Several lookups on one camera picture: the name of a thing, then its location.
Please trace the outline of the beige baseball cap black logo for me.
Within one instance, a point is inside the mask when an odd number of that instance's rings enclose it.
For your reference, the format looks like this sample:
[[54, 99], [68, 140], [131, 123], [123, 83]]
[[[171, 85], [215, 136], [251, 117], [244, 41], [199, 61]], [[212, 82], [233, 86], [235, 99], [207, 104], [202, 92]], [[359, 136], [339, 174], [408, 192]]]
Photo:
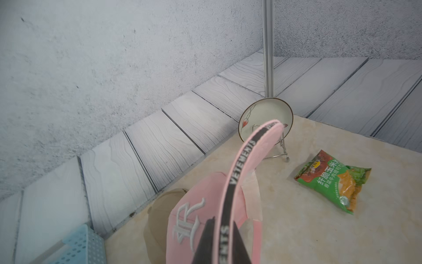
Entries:
[[166, 263], [168, 219], [176, 204], [188, 189], [174, 189], [161, 194], [148, 209], [148, 220], [144, 227], [147, 255], [152, 264]]

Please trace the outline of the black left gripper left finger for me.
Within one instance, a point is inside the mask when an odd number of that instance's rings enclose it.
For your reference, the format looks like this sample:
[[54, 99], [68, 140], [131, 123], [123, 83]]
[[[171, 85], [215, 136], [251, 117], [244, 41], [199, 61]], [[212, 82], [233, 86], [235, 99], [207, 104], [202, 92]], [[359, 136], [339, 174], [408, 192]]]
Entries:
[[206, 221], [192, 264], [211, 264], [215, 218]]

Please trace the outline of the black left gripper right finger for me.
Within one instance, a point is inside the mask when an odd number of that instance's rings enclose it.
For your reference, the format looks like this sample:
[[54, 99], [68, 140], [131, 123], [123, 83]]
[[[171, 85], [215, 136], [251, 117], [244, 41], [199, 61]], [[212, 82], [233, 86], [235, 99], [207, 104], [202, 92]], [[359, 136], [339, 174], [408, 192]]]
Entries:
[[242, 240], [236, 222], [234, 222], [233, 230], [233, 250], [232, 250], [232, 263], [233, 264], [251, 264], [245, 244]]

